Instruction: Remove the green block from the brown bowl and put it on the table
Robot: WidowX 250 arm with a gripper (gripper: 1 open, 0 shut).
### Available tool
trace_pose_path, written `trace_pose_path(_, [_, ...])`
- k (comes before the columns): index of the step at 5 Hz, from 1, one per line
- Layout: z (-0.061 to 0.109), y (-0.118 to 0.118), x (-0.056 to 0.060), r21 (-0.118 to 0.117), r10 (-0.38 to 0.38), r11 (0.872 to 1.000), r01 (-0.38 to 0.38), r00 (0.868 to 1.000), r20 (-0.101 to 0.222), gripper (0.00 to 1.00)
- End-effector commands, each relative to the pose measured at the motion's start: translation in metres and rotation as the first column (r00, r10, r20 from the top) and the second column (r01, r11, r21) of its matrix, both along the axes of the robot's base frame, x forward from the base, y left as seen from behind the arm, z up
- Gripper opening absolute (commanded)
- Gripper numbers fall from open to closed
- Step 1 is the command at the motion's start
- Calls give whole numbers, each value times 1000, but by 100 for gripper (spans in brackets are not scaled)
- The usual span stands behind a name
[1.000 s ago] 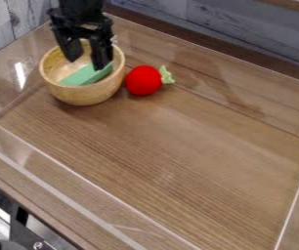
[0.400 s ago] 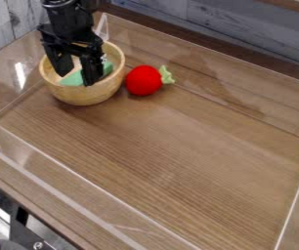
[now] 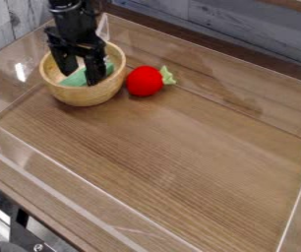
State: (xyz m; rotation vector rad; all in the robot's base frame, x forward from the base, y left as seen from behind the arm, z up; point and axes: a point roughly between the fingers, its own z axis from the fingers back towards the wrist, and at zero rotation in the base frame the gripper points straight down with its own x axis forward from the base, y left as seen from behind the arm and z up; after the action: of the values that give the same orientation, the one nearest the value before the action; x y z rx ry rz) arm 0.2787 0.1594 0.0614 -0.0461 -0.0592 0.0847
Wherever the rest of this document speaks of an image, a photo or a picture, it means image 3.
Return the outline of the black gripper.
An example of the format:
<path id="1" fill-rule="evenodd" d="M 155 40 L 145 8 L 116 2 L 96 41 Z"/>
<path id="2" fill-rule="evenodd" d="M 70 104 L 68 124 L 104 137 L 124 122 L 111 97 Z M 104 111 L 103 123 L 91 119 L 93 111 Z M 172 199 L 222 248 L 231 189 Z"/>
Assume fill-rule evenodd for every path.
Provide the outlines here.
<path id="1" fill-rule="evenodd" d="M 48 0 L 54 26 L 48 27 L 48 46 L 60 72 L 69 76 L 79 68 L 76 55 L 84 58 L 88 85 L 107 75 L 105 46 L 97 36 L 97 12 L 92 0 Z"/>

